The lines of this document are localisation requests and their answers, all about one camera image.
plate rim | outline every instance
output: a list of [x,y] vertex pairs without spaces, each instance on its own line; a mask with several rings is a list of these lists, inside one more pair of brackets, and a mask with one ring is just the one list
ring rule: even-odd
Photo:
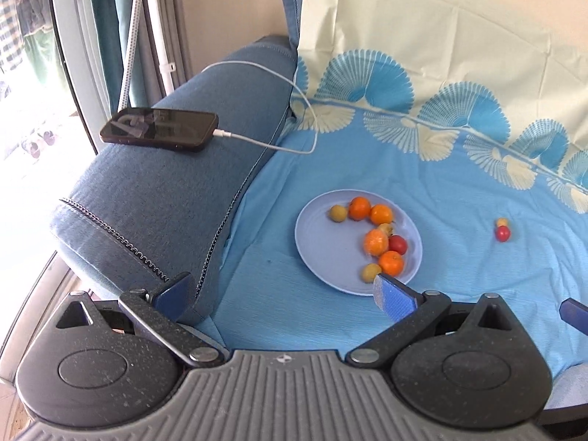
[[312,268],[310,265],[308,265],[308,262],[306,261],[304,255],[301,253],[300,250],[300,245],[298,242],[298,223],[300,221],[300,217],[302,216],[302,213],[306,210],[306,208],[311,205],[316,199],[323,197],[327,194],[332,194],[334,192],[344,192],[344,191],[353,191],[353,192],[360,192],[363,194],[367,194],[369,196],[376,196],[379,198],[383,198],[383,200],[385,200],[387,203],[392,204],[393,206],[398,207],[400,210],[402,210],[402,212],[404,212],[404,214],[407,216],[407,218],[411,221],[411,223],[414,225],[415,230],[416,230],[416,236],[417,236],[417,241],[418,241],[418,245],[420,246],[420,257],[418,259],[418,263],[417,263],[417,268],[415,270],[415,272],[413,273],[413,275],[406,281],[403,282],[404,285],[407,285],[408,282],[410,282],[415,275],[417,274],[417,272],[420,269],[420,264],[423,261],[423,241],[420,238],[420,232],[418,230],[418,228],[416,227],[415,222],[412,220],[412,218],[406,213],[406,211],[404,209],[402,209],[401,206],[399,206],[398,204],[394,203],[392,200],[388,199],[387,197],[383,197],[380,194],[376,194],[375,192],[369,192],[367,190],[362,190],[362,189],[334,189],[334,190],[328,190],[327,192],[323,192],[322,194],[317,195],[316,197],[313,197],[310,201],[308,201],[304,207],[302,207],[301,211],[298,213],[298,217],[296,218],[296,223],[294,225],[294,241],[296,243],[296,250],[298,251],[298,255],[300,256],[300,258],[302,259],[302,262],[304,262],[304,265],[307,266],[307,268],[313,273],[313,275],[315,277],[317,277],[320,281],[324,282],[325,284],[329,285],[330,287],[335,288],[336,290],[342,291],[343,293],[347,293],[350,295],[357,295],[360,297],[373,297],[373,293],[357,293],[355,291],[350,291],[350,290],[346,290],[345,288],[341,288],[341,287],[337,287],[336,285],[333,285],[332,283],[326,281],[324,278],[322,278],[320,275],[318,275]]

plate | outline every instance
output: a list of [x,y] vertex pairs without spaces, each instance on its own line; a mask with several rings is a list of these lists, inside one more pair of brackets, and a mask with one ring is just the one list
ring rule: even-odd
[[337,290],[354,295],[373,296],[373,284],[361,279],[361,271],[377,258],[363,251],[363,238],[374,225],[369,221],[346,219],[333,222],[328,215],[336,204],[347,207],[354,197],[363,196],[372,205],[384,204],[394,212],[394,233],[408,242],[405,268],[397,277],[407,284],[419,269],[423,246],[419,231],[408,215],[387,198],[362,190],[343,189],[326,192],[312,199],[296,219],[294,237],[298,253],[318,278]]

charging cable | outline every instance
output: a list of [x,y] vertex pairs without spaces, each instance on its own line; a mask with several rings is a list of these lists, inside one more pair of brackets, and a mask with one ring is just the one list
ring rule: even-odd
[[308,106],[308,109],[312,113],[313,124],[315,126],[315,139],[314,139],[314,141],[312,143],[311,150],[309,150],[309,151],[299,151],[299,150],[296,150],[296,149],[289,149],[287,147],[280,147],[280,146],[274,146],[272,144],[266,144],[264,142],[257,141],[255,139],[251,139],[250,137],[241,136],[240,134],[233,134],[233,133],[228,132],[228,131],[223,131],[222,129],[215,129],[214,132],[212,133],[213,136],[216,136],[216,137],[232,137],[234,139],[240,139],[242,141],[246,141],[248,143],[255,144],[257,146],[266,147],[268,149],[274,149],[276,151],[289,152],[289,153],[292,153],[292,154],[312,154],[315,151],[316,141],[317,141],[317,139],[319,137],[319,129],[318,129],[318,125],[317,125],[317,119],[318,118],[316,117],[315,110],[313,109],[311,103],[308,101],[308,99],[306,98],[306,96],[302,92],[302,90],[298,86],[296,86],[296,83],[294,81],[291,81],[288,78],[286,78],[285,76],[282,76],[280,73],[276,73],[275,71],[273,71],[273,70],[265,67],[263,64],[254,63],[253,61],[240,61],[240,60],[219,61],[218,63],[213,63],[213,64],[205,67],[205,69],[202,70],[202,73],[204,71],[210,69],[210,68],[215,67],[215,66],[220,66],[221,64],[246,64],[248,66],[254,66],[256,68],[259,68],[259,69],[262,69],[262,70],[266,71],[270,75],[274,75],[274,76],[280,78],[281,80],[283,80],[283,81],[287,82],[289,85],[291,85],[296,91],[298,91],[300,93],[300,95],[302,96],[302,99],[304,99],[304,102],[306,103],[306,105]]

phone screen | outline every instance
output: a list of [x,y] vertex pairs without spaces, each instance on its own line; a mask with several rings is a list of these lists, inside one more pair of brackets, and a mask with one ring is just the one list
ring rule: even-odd
[[213,113],[130,107],[116,114],[100,131],[103,140],[150,145],[197,147],[207,141],[218,117]]

sofa armrest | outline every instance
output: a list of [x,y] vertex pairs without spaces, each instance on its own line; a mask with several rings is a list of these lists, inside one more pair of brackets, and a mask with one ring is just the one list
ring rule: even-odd
[[[296,54],[285,37],[267,37],[228,59],[263,64],[289,79]],[[210,111],[219,128],[275,141],[289,107],[291,87],[255,67],[230,64],[201,73],[157,104]],[[89,166],[70,198],[120,233],[167,277],[191,272],[201,286],[180,319],[194,325],[215,306],[221,254],[230,222],[248,184],[272,151],[214,138],[198,153],[110,144]],[[60,203],[51,230],[62,257],[97,293],[119,294],[161,284],[112,233]]]

